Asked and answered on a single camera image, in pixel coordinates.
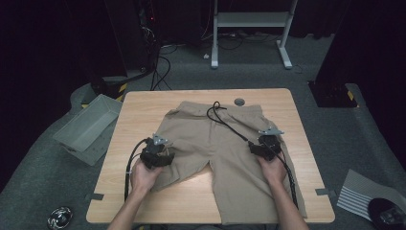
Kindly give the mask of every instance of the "small round object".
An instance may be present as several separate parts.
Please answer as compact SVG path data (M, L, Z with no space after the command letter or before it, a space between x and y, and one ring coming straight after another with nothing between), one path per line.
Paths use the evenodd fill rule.
M55 209L48 218L48 228L57 230L66 227L73 215L69 207L62 206Z
M245 101L241 98L237 98L234 100L234 104L236 104L238 106L243 106L243 105L245 105Z

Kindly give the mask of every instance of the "person's left hand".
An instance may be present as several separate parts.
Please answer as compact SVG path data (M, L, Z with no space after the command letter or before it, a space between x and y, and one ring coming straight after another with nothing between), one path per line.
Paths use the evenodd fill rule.
M150 170L140 159L137 159L132 167L131 186L135 193L147 193L155 184L156 178L163 170L163 167L157 167Z

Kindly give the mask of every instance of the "gray folded cloth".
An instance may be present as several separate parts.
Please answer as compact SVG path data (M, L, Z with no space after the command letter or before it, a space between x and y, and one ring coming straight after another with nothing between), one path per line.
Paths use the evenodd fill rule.
M368 205L374 198L388 199L406 213L406 198L398 191L377 184L353 170L347 174L337 206L371 220Z

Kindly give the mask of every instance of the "white shelf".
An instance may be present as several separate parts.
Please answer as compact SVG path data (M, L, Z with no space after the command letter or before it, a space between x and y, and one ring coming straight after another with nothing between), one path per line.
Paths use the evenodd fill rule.
M288 12L219 12L217 27L284 27Z

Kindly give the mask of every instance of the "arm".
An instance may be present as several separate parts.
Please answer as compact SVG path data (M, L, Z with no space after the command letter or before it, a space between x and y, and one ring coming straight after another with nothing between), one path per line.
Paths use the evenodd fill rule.
M262 157L258 157L258 160L274 196L281 228L283 230L308 229L305 220L283 186L283 180L286 177L283 163L277 157L271 161L266 161Z
M107 228L108 230L131 229L132 222L140 208L141 202L154 185L155 180L159 173L161 173L162 169L163 168L156 168L153 171L149 170L142 161L137 160L132 168L131 193L128 195L127 200L117 213L116 217L111 221Z

